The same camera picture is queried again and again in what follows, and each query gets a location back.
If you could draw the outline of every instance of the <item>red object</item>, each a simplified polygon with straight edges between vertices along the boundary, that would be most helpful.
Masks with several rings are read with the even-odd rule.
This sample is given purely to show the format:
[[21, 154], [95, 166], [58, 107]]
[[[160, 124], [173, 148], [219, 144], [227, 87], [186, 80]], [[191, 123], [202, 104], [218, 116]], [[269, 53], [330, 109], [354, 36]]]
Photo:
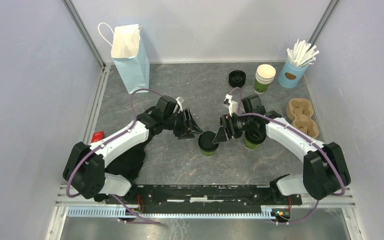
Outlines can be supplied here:
[[104, 131], [95, 132], [92, 135], [91, 143], [95, 143], [95, 142], [101, 141], [103, 138], [104, 138]]

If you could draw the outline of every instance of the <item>cup lid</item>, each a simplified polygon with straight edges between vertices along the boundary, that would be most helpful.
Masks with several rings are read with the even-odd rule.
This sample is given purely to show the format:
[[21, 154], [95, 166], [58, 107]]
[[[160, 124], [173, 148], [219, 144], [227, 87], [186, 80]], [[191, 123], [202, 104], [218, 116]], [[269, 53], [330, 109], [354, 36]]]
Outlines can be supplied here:
[[234, 70], [231, 73], [229, 73], [229, 84], [230, 86], [236, 88], [236, 87], [242, 87], [245, 84], [245, 80], [247, 78], [247, 75], [244, 71], [241, 70]]
[[206, 131], [201, 134], [198, 138], [199, 148], [205, 152], [214, 152], [219, 144], [214, 144], [213, 139], [216, 137], [216, 134], [212, 131]]

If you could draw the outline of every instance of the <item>wire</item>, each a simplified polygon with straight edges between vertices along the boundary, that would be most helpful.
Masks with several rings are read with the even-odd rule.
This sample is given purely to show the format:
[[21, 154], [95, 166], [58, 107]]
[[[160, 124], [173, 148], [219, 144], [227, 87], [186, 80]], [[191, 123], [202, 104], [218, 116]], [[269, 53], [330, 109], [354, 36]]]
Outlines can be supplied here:
[[332, 163], [331, 159], [328, 157], [328, 155], [325, 153], [325, 151], [323, 151], [317, 144], [315, 144], [308, 136], [306, 136], [305, 134], [303, 134], [299, 130], [297, 130], [297, 129], [293, 128], [293, 127], [290, 127], [289, 125], [284, 124], [283, 122], [276, 121], [274, 119], [271, 119], [271, 118], [269, 118], [267, 116], [264, 116], [264, 115], [261, 115], [261, 114], [258, 114], [258, 113], [253, 113], [253, 112], [242, 113], [240, 116], [257, 116], [257, 117], [263, 118], [263, 119], [265, 119], [265, 120], [267, 120], [269, 122], [272, 122], [272, 123], [275, 123], [277, 125], [280, 125], [280, 126], [282, 126], [284, 128], [287, 128], [287, 129], [291, 130], [293, 133], [295, 133], [296, 135], [301, 137], [303, 140], [305, 140], [308, 144], [310, 144], [313, 147], [315, 147], [321, 153], [323, 158], [326, 160], [327, 164], [332, 169], [333, 174], [335, 175], [336, 179], [339, 182], [341, 192], [340, 193], [332, 193], [331, 195], [332, 196], [343, 196], [345, 194], [344, 182], [342, 181], [342, 178], [339, 175], [338, 170], [335, 168], [334, 164]]
[[291, 220], [291, 217], [292, 217], [292, 209], [289, 209], [289, 218], [286, 218], [286, 217], [284, 217], [283, 215], [279, 215], [279, 217], [281, 217], [282, 219], [284, 219], [284, 220], [286, 220], [286, 221]]
[[110, 195], [115, 200], [117, 200], [117, 202], [119, 202], [129, 213], [133, 214], [138, 219], [143, 220], [143, 221], [125, 221], [126, 224], [154, 224], [154, 225], [161, 224], [161, 222], [159, 222], [159, 221], [151, 221], [149, 219], [144, 218], [143, 216], [140, 216], [135, 211], [130, 209], [117, 195], [115, 195], [115, 194], [110, 194]]
[[[130, 125], [130, 127], [125, 130], [125, 131], [122, 131], [120, 132], [119, 134], [111, 137], [110, 139], [106, 140], [105, 142], [103, 142], [101, 145], [95, 147], [94, 149], [92, 149], [90, 152], [88, 152], [79, 162], [78, 164], [75, 166], [73, 172], [71, 173], [70, 177], [68, 178], [68, 182], [67, 182], [67, 189], [65, 190], [65, 193], [67, 194], [67, 197], [69, 198], [75, 198], [77, 196], [80, 195], [80, 193], [76, 193], [76, 194], [71, 194], [70, 193], [70, 187], [72, 185], [72, 182], [73, 182], [73, 179], [74, 179], [74, 176], [76, 175], [77, 171], [80, 169], [80, 167], [82, 166], [83, 163], [86, 162], [86, 160], [93, 154], [95, 153], [96, 151], [98, 151], [99, 149], [102, 149], [105, 145], [111, 143], [112, 141], [116, 140], [117, 138], [123, 136], [124, 134], [128, 133], [131, 129], [133, 129], [136, 125], [136, 122], [138, 121], [138, 115], [136, 114], [136, 110], [135, 110], [135, 105], [133, 104], [133, 96], [139, 92], [139, 91], [149, 91], [149, 92], [152, 92], [152, 93], [155, 93], [159, 96], [163, 96], [161, 93], [155, 91], [155, 90], [152, 90], [152, 89], [148, 89], [148, 88], [140, 88], [140, 89], [137, 89], [135, 91], [132, 92], [131, 96], [130, 96], [130, 108], [133, 112], [133, 122], [132, 124]], [[123, 205], [123, 207], [126, 208], [127, 211], [129, 211], [131, 214], [133, 214], [134, 216], [136, 216], [137, 218], [139, 219], [142, 219], [143, 221], [145, 222], [127, 222], [127, 223], [131, 223], [131, 224], [160, 224], [160, 222], [157, 222], [157, 221], [151, 221], [151, 220], [147, 220], [146, 218], [143, 218], [141, 216], [139, 216], [137, 213], [133, 212], [130, 208], [128, 208], [124, 202], [118, 198], [116, 195], [114, 194], [111, 194], [111, 196], [113, 198], [115, 198], [115, 200], [117, 200], [117, 202], [119, 202], [121, 205]]]
[[288, 197], [287, 197], [287, 200], [288, 200], [288, 202], [289, 202], [289, 205], [287, 206], [286, 211], [289, 211], [289, 210], [291, 210], [291, 208], [292, 208], [292, 200], [291, 200], [291, 197], [288, 196]]
[[237, 106], [237, 111], [236, 111], [236, 113], [239, 114], [239, 111], [241, 110], [241, 104], [242, 104], [242, 90], [241, 90], [240, 87], [234, 87], [234, 88], [229, 92], [229, 95], [232, 95], [232, 93], [233, 93], [235, 90], [239, 90], [239, 105]]
[[141, 199], [141, 195], [140, 194], [137, 195], [137, 205], [139, 205], [140, 212], [144, 213], [145, 205], [144, 205], [144, 202]]
[[[240, 100], [242, 101], [242, 93], [241, 93], [242, 91], [241, 91], [241, 89], [239, 87], [235, 87], [234, 89], [232, 89], [232, 91], [230, 91], [229, 94], [232, 94], [232, 92], [234, 90], [236, 90], [236, 89], [239, 89], [239, 96], [240, 96]], [[333, 174], [335, 174], [335, 177], [336, 177], [336, 179], [339, 182], [341, 192], [340, 193], [332, 193], [331, 195], [333, 195], [333, 196], [343, 196], [345, 194], [344, 182], [342, 181], [342, 178], [339, 175], [338, 171], [336, 170], [334, 164], [332, 163], [332, 161], [330, 160], [328, 155], [325, 153], [325, 151], [323, 151], [317, 144], [315, 144], [308, 136], [306, 136], [305, 134], [301, 133], [299, 130], [296, 130], [295, 128], [290, 127], [289, 125], [284, 124], [283, 122], [276, 121], [274, 119], [271, 119], [271, 118], [269, 118], [267, 116], [264, 116], [264, 115], [261, 115], [261, 114], [258, 114], [258, 113], [253, 113], [253, 112], [242, 113], [240, 116], [257, 116], [257, 117], [260, 117], [260, 118], [262, 118], [264, 120], [267, 120], [269, 122], [272, 122], [272, 123], [275, 123], [277, 125], [280, 125], [280, 126], [282, 126], [284, 128], [287, 128], [287, 129], [291, 130], [293, 133], [295, 133], [296, 135], [301, 137], [303, 140], [305, 140], [308, 144], [314, 146], [321, 153], [323, 158], [327, 161], [327, 164], [332, 169]], [[293, 224], [293, 223], [298, 223], [298, 222], [301, 222], [303, 220], [306, 220], [307, 218], [309, 218], [311, 215], [314, 214], [314, 212], [316, 211], [318, 205], [319, 205], [319, 200], [317, 200], [315, 202], [314, 208], [305, 217], [297, 219], [297, 220], [294, 220], [294, 221], [290, 221], [290, 222], [280, 223], [280, 224]]]

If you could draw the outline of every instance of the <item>brown sticker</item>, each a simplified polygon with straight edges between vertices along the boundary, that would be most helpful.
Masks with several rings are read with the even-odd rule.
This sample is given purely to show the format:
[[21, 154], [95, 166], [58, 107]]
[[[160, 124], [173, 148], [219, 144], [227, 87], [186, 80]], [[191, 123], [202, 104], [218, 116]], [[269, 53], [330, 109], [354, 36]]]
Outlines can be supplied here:
[[289, 73], [289, 72], [285, 72], [285, 77], [289, 80], [294, 80], [297, 78], [297, 76], [295, 76], [294, 74], [292, 73]]

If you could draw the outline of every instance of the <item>paper cup stack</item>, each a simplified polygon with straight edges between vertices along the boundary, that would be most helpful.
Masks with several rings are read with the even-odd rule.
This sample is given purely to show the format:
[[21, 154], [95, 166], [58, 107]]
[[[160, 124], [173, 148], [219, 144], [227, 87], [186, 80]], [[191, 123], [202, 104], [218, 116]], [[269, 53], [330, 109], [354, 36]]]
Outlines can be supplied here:
[[255, 73], [254, 91], [257, 94], [264, 93], [269, 87], [269, 84], [273, 82], [275, 75], [276, 69], [272, 65], [262, 64], [258, 66]]

